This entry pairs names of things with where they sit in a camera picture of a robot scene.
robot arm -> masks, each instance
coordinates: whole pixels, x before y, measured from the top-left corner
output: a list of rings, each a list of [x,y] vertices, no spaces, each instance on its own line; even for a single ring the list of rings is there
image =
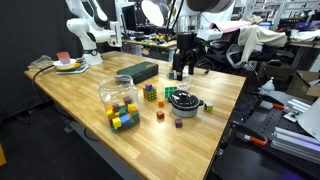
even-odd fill
[[[88,2],[91,6],[92,16],[85,10],[83,2]],[[121,47],[119,22],[110,22],[110,30],[106,30],[108,17],[97,0],[66,0],[66,3],[71,13],[79,17],[68,20],[67,27],[79,37],[84,52],[83,58],[88,64],[96,65],[102,62],[96,43],[108,42],[110,46]]]
[[[172,70],[176,72],[174,79],[182,81],[184,66],[189,65],[189,74],[193,75],[197,47],[196,34],[200,26],[200,13],[218,13],[225,11],[234,0],[177,0],[175,7],[182,6],[178,15],[177,23],[177,49],[179,53],[174,54]]]

cable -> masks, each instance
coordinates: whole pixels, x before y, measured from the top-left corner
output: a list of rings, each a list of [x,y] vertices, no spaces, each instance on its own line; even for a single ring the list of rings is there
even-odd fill
[[[210,23],[210,21],[203,15],[203,13],[201,13],[201,16],[202,16],[208,23]]]
[[[259,75],[258,75],[257,71],[252,67],[252,65],[249,62],[246,62],[246,64],[252,69],[252,71],[256,75],[256,78],[257,78],[259,86],[261,86],[260,78],[259,78]]]
[[[87,139],[89,139],[89,140],[91,140],[91,141],[99,142],[98,139],[94,139],[94,138],[91,138],[91,137],[88,136],[88,134],[87,134],[87,129],[86,129],[86,128],[84,128],[83,134],[84,134],[84,136],[85,136]]]
[[[40,71],[38,71],[32,78],[32,87],[34,89],[34,91],[38,94],[38,96],[40,97],[40,99],[44,102],[44,103],[48,103],[48,101],[42,97],[42,95],[40,94],[40,92],[37,90],[36,88],[36,84],[35,84],[35,81],[36,81],[36,77],[38,76],[38,74],[40,74],[41,72],[47,70],[47,69],[50,69],[52,68],[54,65],[50,65],[48,67],[45,67],[43,69],[41,69]],[[55,112],[57,112],[58,114],[60,114],[61,116],[67,118],[68,120],[71,120],[71,121],[75,121],[77,122],[76,120],[74,120],[73,118],[71,118],[70,116],[66,116],[65,114],[61,113],[59,110],[57,110],[56,108],[52,107],[51,105],[49,105],[50,108],[52,108]]]
[[[171,11],[170,11],[170,15],[169,15],[169,19],[168,19],[168,22],[167,22],[167,27],[166,27],[166,31],[165,31],[165,40],[168,41],[168,30],[169,30],[169,24],[170,24],[170,21],[171,21],[171,17],[172,17],[172,13],[173,13],[173,9],[174,9],[174,5],[176,4],[176,0],[173,0],[173,3],[172,3],[172,7],[171,7]]]
[[[176,19],[175,19],[174,22],[173,22],[173,25],[172,25],[172,27],[171,27],[171,31],[170,31],[170,32],[173,32],[173,28],[174,28],[174,26],[175,26],[176,23],[177,23],[177,20],[178,20],[178,18],[179,18],[179,15],[180,15],[180,12],[181,12],[183,3],[184,3],[184,0],[181,1],[181,4],[180,4],[179,10],[178,10]]]

wall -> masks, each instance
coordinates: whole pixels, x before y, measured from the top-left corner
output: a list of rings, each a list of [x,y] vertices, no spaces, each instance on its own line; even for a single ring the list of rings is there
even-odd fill
[[[100,5],[109,20],[116,19],[113,1],[101,0]],[[66,27],[74,16],[64,0],[5,0],[0,16],[0,109],[14,114],[41,103],[23,73],[27,66],[41,55],[57,59],[59,51],[80,57],[82,46]]]

colored cube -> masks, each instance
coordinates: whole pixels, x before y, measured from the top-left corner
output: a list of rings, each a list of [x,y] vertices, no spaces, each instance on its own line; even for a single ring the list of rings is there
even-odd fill
[[[119,109],[119,115],[120,115],[120,116],[123,116],[123,115],[125,115],[125,114],[127,114],[126,108],[121,107],[121,108]]]
[[[119,128],[119,127],[121,127],[121,119],[120,118],[114,118],[114,119],[112,119],[112,125],[113,125],[113,127],[114,128]]]
[[[110,109],[112,109],[112,106],[107,106],[107,107],[105,107],[105,109],[106,109],[106,112],[107,112],[107,111],[109,111]]]
[[[128,105],[132,103],[132,99],[129,96],[123,98],[123,102]]]
[[[164,118],[164,113],[163,113],[163,111],[157,111],[157,117],[158,117],[158,119],[163,119]]]
[[[152,88],[151,90],[143,88],[143,97],[148,101],[157,99],[157,90],[155,88]]]
[[[114,114],[114,112],[113,112],[113,110],[112,109],[109,109],[109,110],[107,110],[107,116],[109,116],[109,115],[111,115],[111,114]]]
[[[135,121],[139,122],[140,121],[140,117],[139,117],[139,111],[135,110],[131,112],[131,117],[132,119],[134,119]]]
[[[132,112],[132,111],[134,111],[134,110],[136,110],[136,109],[137,109],[136,105],[134,105],[134,104],[128,104],[128,112]]]
[[[116,117],[117,117],[117,116],[115,116],[114,114],[109,115],[109,116],[108,116],[109,123],[112,124],[112,120],[113,120],[114,118],[116,118]]]
[[[120,117],[121,124],[126,124],[130,122],[130,116],[128,114]]]
[[[146,90],[147,91],[152,90],[152,84],[150,84],[150,83],[146,84]]]
[[[176,128],[181,128],[182,127],[182,119],[181,118],[177,118],[176,119]]]
[[[166,81],[163,83],[164,87],[164,98],[168,98],[174,91],[178,89],[175,81]]]
[[[164,106],[164,99],[158,99],[158,106]]]
[[[119,104],[114,104],[114,105],[112,105],[112,108],[113,108],[114,112],[118,112],[120,109],[120,106],[119,106]]]
[[[205,102],[204,103],[204,109],[207,111],[207,112],[211,112],[212,109],[213,109],[213,105],[211,102]]]

wooden table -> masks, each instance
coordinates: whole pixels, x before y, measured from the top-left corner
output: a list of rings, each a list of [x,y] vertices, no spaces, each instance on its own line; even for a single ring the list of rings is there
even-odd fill
[[[121,52],[108,52],[102,56],[102,64],[91,66],[82,74],[57,75],[51,71],[39,74],[36,84],[140,177],[203,179],[245,78],[214,71],[204,75],[203,69],[196,68],[192,76],[194,86],[189,92],[203,101],[212,102],[214,108],[209,113],[203,106],[199,107],[197,116],[183,118],[183,127],[176,128],[174,120],[177,116],[172,113],[171,104],[165,102],[160,108],[156,100],[145,100],[142,90],[146,83],[152,83],[158,97],[163,97],[162,82],[168,81],[168,62]],[[117,70],[142,61],[159,64],[159,74],[136,85],[140,123],[115,134],[107,122],[98,84],[116,75]],[[26,71],[25,74],[32,78],[34,72]],[[156,111],[160,109],[165,113],[164,121],[157,120]]]
[[[163,44],[157,44],[155,42],[122,39],[122,43],[123,44],[141,45],[141,46],[146,46],[146,47],[149,47],[149,48],[150,47],[156,47],[156,48],[168,49],[168,53],[169,53],[168,61],[169,62],[171,62],[173,60],[173,54],[175,53],[175,50],[177,49],[177,41],[176,40],[165,42]]]

